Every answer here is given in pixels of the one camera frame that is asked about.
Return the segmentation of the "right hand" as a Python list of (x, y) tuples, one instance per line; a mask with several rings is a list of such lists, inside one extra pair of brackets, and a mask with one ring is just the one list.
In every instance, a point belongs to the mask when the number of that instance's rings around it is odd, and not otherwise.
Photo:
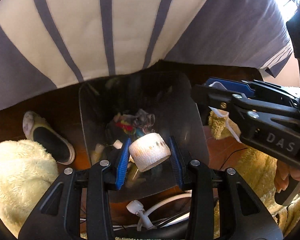
[(290, 178), (300, 181), (300, 170), (277, 160), (274, 186), (278, 193), (287, 189)]

